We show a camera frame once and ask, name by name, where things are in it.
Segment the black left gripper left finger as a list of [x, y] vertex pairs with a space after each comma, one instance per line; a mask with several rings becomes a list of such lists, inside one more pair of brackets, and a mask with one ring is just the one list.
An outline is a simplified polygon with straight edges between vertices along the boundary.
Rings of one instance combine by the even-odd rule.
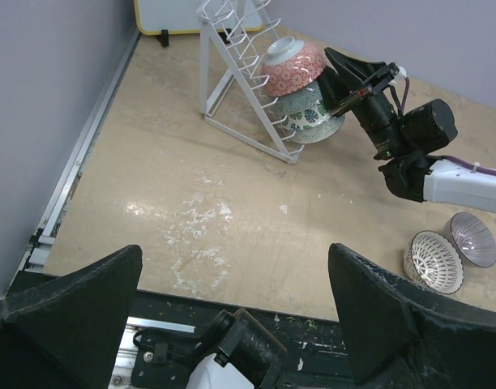
[[0, 388], [106, 388], [142, 267], [129, 245], [0, 299]]

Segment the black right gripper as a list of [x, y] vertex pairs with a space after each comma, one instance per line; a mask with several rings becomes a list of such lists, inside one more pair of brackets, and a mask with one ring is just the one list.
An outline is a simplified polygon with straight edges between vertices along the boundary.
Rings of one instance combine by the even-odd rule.
[[319, 86], [327, 110], [335, 116], [353, 112], [377, 150], [377, 158], [394, 158], [406, 151], [399, 114], [383, 90], [395, 78], [398, 66], [367, 62], [327, 47], [332, 67], [319, 76]]

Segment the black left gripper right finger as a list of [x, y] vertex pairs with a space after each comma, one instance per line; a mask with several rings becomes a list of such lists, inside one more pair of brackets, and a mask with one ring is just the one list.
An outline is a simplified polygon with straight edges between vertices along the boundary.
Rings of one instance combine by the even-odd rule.
[[496, 312], [414, 284], [335, 243], [328, 274], [360, 388], [496, 388]]

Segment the grey hexagon red-rim bowl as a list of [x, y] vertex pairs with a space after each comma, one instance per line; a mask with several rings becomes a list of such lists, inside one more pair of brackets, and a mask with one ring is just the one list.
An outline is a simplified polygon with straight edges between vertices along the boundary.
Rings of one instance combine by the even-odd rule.
[[278, 97], [271, 110], [275, 114], [289, 115], [309, 109], [322, 100], [319, 83], [313, 81], [296, 92]]

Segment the teal triangle pattern bowl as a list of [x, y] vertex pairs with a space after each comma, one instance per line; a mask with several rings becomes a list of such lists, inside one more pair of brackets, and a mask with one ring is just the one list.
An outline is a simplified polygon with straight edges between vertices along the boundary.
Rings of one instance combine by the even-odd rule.
[[317, 126], [304, 126], [296, 130], [291, 141], [298, 144], [312, 144], [321, 142], [333, 136], [344, 125], [345, 116], [331, 117]]

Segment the maroon triangle pattern bowl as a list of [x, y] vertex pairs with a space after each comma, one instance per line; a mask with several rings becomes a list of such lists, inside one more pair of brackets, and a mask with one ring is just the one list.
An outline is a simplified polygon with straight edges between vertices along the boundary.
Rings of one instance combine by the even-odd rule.
[[403, 269], [411, 281], [441, 294], [457, 293], [464, 283], [464, 265], [456, 249], [430, 230], [412, 237], [404, 250]]

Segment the brown floral pattern bowl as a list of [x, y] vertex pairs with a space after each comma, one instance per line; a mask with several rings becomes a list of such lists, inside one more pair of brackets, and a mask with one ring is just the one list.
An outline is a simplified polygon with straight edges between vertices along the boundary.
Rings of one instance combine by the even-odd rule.
[[268, 47], [263, 59], [263, 89], [271, 97], [291, 94], [315, 81], [326, 66], [325, 54], [316, 45], [284, 36]]

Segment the purple striped bowl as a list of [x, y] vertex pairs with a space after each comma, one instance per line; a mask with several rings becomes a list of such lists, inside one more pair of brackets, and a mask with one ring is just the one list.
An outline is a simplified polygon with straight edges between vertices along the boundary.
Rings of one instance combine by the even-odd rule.
[[468, 212], [458, 212], [445, 224], [443, 236], [454, 246], [459, 257], [476, 267], [496, 263], [496, 241], [486, 224]]

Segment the green leaf pattern bowl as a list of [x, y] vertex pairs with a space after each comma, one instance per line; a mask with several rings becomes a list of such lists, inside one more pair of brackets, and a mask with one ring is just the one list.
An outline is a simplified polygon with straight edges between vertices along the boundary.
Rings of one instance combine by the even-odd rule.
[[284, 130], [308, 130], [322, 124], [330, 117], [322, 103], [313, 105], [297, 113], [283, 116], [280, 127]]

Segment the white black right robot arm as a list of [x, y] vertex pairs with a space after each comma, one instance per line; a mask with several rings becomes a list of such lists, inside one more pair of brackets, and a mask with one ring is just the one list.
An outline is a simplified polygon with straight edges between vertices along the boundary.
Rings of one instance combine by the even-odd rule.
[[367, 62], [324, 50], [328, 67], [319, 84], [335, 117], [351, 112], [376, 149], [387, 189], [401, 199], [447, 203], [496, 213], [496, 169], [438, 155], [458, 135], [447, 102], [429, 101], [406, 111], [407, 95], [394, 83], [410, 81], [394, 62]]

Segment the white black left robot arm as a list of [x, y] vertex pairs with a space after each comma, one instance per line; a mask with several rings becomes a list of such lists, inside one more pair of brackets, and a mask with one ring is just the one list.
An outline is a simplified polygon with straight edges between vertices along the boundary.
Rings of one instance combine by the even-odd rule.
[[[128, 245], [53, 280], [0, 297], [0, 388], [110, 384], [142, 270]], [[496, 388], [496, 312], [444, 297], [342, 244], [328, 275], [344, 350], [323, 351], [302, 331], [270, 331], [247, 310], [220, 311], [200, 332], [136, 333], [136, 371], [160, 388]]]

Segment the yellow-framed whiteboard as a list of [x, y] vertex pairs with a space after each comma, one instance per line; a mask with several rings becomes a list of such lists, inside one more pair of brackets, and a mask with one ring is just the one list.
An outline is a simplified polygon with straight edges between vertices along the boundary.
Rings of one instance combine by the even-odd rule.
[[[138, 30], [147, 36], [157, 36], [162, 30], [170, 35], [199, 33], [201, 22], [197, 10], [203, 1], [187, 0], [139, 0], [134, 1], [135, 20]], [[209, 16], [216, 13], [227, 3], [222, 12], [230, 11], [229, 1], [210, 1], [206, 12]], [[257, 31], [262, 20], [257, 12], [249, 15], [243, 22], [247, 31]]]

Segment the aluminium left side rail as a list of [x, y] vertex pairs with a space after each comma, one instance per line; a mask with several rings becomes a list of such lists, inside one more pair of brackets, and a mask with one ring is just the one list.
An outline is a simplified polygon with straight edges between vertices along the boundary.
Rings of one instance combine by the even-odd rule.
[[74, 148], [66, 162], [60, 178], [40, 218], [36, 232], [31, 236], [24, 258], [19, 265], [21, 270], [42, 272], [55, 242], [58, 228], [62, 223], [67, 204], [75, 192], [82, 175], [85, 160], [105, 120], [109, 107], [122, 81], [130, 58], [135, 51], [140, 33], [134, 30], [127, 38], [118, 60], [112, 65], [96, 102], [90, 111]]

